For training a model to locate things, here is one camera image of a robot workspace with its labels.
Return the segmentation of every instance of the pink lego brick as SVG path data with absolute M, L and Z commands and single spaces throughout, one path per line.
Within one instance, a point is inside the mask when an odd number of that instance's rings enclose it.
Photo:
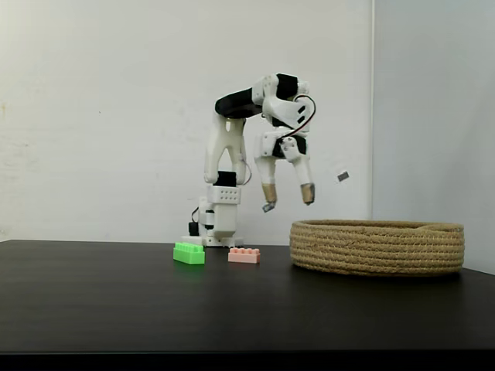
M 232 247 L 229 252 L 229 261 L 234 263 L 252 263 L 260 262 L 260 249 L 238 249 Z

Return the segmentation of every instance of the lego brick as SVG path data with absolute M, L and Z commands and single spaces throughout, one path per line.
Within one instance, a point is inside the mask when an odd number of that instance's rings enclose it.
M 228 261 L 233 263 L 251 263 L 258 264 L 260 262 L 259 249 L 243 249 L 232 247 L 229 252 Z
M 186 264 L 204 264 L 204 249 L 200 245 L 176 242 L 173 248 L 173 260 Z

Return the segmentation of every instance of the woven basket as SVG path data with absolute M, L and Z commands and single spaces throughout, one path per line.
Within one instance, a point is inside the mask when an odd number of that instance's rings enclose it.
M 291 258 L 316 271 L 436 276 L 460 271 L 464 227 L 451 223 L 303 220 L 292 224 Z

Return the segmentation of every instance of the white robot link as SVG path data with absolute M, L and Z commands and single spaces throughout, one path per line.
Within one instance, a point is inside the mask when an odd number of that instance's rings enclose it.
M 309 85 L 297 77 L 273 73 L 261 78 L 252 88 L 220 98 L 215 104 L 213 127 L 207 144 L 204 180 L 207 196 L 200 197 L 189 223 L 189 236 L 183 241 L 208 246 L 237 247 L 244 241 L 235 237 L 237 205 L 241 203 L 241 188 L 246 181 L 246 151 L 244 125 L 246 120 L 261 114 L 272 126 L 271 131 L 258 135 L 254 159 L 261 176 L 266 203 L 263 210 L 275 208 L 275 162 L 287 160 L 294 165 L 301 186 L 302 201 L 310 205 L 315 200 L 315 186 L 309 169 L 306 135 L 309 122 L 316 113 L 316 104 L 308 96 Z M 220 158 L 228 150 L 232 169 L 218 170 Z

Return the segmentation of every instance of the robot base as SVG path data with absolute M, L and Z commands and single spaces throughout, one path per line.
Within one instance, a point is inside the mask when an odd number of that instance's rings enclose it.
M 215 237 L 209 236 L 183 236 L 183 242 L 194 243 L 205 247 L 242 247 L 244 239 L 242 237 L 225 237 L 218 240 Z

